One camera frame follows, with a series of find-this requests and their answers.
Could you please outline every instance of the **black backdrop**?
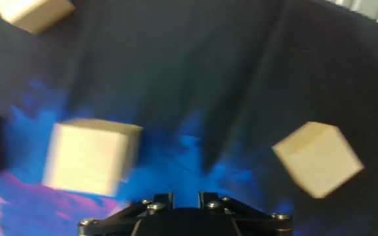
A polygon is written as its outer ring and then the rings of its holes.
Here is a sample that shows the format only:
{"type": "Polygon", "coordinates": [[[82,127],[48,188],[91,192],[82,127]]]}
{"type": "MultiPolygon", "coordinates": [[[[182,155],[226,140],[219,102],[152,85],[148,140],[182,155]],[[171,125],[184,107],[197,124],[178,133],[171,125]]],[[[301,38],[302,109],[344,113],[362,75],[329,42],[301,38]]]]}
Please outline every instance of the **black backdrop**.
{"type": "Polygon", "coordinates": [[[72,16],[39,36],[0,19],[0,115],[15,106],[35,117],[57,104],[66,118],[85,107],[173,136],[200,111],[192,135],[202,172],[238,142],[233,160],[271,170],[256,207],[289,196],[303,235],[378,235],[377,23],[312,0],[73,3],[72,16]],[[53,93],[30,104],[36,81],[53,93]],[[338,126],[366,167],[322,200],[270,150],[307,121],[338,126]]]}

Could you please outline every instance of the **wooden cube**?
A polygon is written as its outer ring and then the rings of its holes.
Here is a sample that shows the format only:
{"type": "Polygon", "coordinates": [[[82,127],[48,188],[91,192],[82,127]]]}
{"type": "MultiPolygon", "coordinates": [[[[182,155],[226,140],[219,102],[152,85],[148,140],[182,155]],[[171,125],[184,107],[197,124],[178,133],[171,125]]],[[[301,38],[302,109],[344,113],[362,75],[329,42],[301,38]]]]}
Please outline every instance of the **wooden cube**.
{"type": "Polygon", "coordinates": [[[119,181],[134,165],[141,130],[98,119],[55,124],[43,184],[114,196],[119,181]]]}
{"type": "Polygon", "coordinates": [[[0,0],[0,16],[30,33],[40,33],[74,10],[68,0],[0,0]]]}
{"type": "Polygon", "coordinates": [[[337,127],[317,122],[308,122],[272,149],[314,198],[330,194],[364,167],[337,127]]]}

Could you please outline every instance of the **bolt head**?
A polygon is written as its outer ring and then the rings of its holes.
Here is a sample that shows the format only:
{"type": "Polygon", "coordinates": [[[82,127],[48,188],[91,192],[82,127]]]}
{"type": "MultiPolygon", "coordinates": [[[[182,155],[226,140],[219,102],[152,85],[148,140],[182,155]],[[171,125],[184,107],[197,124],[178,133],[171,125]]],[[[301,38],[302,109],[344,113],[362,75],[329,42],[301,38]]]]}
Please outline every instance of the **bolt head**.
{"type": "Polygon", "coordinates": [[[165,208],[164,203],[152,203],[152,204],[147,206],[148,210],[161,210],[163,208],[165,208]]]}
{"type": "Polygon", "coordinates": [[[80,224],[82,224],[83,226],[89,226],[89,225],[93,225],[93,224],[98,224],[100,222],[100,220],[97,220],[97,219],[94,219],[94,218],[86,218],[82,221],[80,221],[80,224]]]}
{"type": "Polygon", "coordinates": [[[142,202],[142,204],[144,204],[144,205],[148,205],[148,204],[152,203],[152,200],[150,200],[150,199],[144,199],[144,200],[142,200],[141,202],[142,202]]]}
{"type": "Polygon", "coordinates": [[[285,213],[273,213],[272,217],[276,220],[288,220],[291,216],[285,213]]]}
{"type": "Polygon", "coordinates": [[[231,198],[230,197],[221,197],[221,200],[222,201],[229,201],[229,200],[231,200],[231,198]]]}
{"type": "Polygon", "coordinates": [[[216,208],[219,208],[221,206],[221,203],[219,201],[210,201],[207,203],[207,208],[209,209],[216,209],[216,208]]]}

